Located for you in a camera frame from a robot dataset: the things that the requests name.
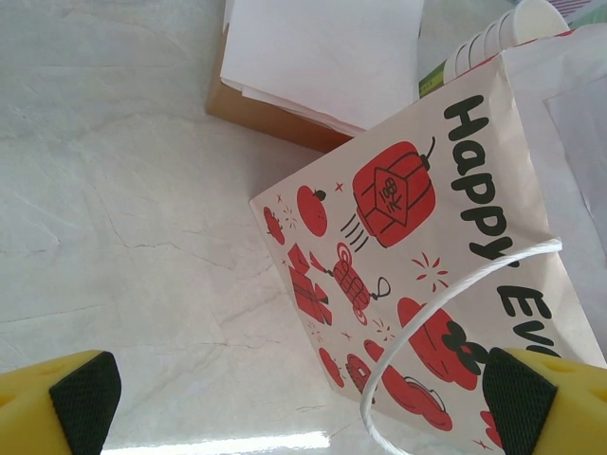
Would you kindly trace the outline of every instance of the cardboard box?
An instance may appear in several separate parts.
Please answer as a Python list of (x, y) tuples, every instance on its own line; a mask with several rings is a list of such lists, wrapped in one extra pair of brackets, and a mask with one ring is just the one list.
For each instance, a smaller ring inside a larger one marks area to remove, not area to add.
[(221, 66), (229, 31), (228, 27), (221, 37), (217, 51), (205, 106), (208, 114), (324, 153), (338, 148), (351, 139), (347, 135), (290, 114), (271, 104), (245, 98), (238, 90), (221, 83)]

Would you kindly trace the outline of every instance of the bag handle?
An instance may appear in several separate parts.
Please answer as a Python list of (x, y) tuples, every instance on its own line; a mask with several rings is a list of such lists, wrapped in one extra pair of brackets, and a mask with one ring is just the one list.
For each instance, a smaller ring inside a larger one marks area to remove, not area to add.
[(360, 398), (360, 416), (362, 417), (362, 424), (371, 435), (371, 437), (382, 446), (388, 453), (393, 455), (411, 455), (409, 452), (402, 450), (394, 446), (390, 441), (384, 438), (377, 430), (373, 419), (371, 418), (371, 401), (373, 394), (381, 376), (386, 371), (390, 362), (395, 357), (396, 353), (402, 348), (412, 337), (417, 330), (421, 328), (428, 320), (442, 308), (449, 300), (455, 298), (466, 289), (471, 287), (476, 282), (479, 282), (487, 275), (507, 266), (508, 264), (521, 261), (531, 256), (538, 254), (556, 253), (562, 250), (561, 239), (551, 239), (547, 242), (542, 242), (534, 246), (523, 248), (512, 254), (505, 255), (495, 261), (490, 262), (487, 265), (483, 265), (477, 268), (475, 271), (456, 282), (453, 286), (445, 289), (441, 294), (432, 299), (430, 303), (425, 305), (419, 313), (417, 313), (413, 319), (403, 328), (402, 332), (396, 337), (394, 342), (386, 349), (383, 355), (377, 361), (377, 365), (371, 372), (371, 376), (367, 381)]

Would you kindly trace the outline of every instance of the marble table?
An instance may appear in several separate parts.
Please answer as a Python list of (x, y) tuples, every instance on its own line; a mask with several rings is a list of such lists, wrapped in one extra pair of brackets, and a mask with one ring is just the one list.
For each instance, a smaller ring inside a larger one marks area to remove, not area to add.
[[(509, 8), (427, 3), (422, 73)], [(222, 8), (0, 0), (0, 373), (113, 352), (107, 455), (380, 454), (248, 209), (319, 155), (204, 113)], [(417, 455), (459, 453), (378, 424)]]

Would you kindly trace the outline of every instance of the black textured grip pad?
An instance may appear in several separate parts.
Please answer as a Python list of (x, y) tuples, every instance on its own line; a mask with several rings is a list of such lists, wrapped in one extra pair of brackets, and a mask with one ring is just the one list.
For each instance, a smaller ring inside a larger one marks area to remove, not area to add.
[(99, 455), (120, 400), (114, 356), (101, 353), (50, 388), (73, 455)]
[(531, 455), (557, 388), (506, 351), (489, 353), (483, 393), (506, 455)]

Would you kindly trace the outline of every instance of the printed paper bag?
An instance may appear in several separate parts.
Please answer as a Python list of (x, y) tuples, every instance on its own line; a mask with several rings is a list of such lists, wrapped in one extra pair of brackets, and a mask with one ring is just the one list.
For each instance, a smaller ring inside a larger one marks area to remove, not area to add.
[[(554, 237), (501, 57), (251, 206), (329, 382), (354, 400), (432, 297)], [(374, 409), (500, 453), (481, 387), (495, 346), (604, 364), (557, 254), (489, 275), (438, 311), (382, 376)]]

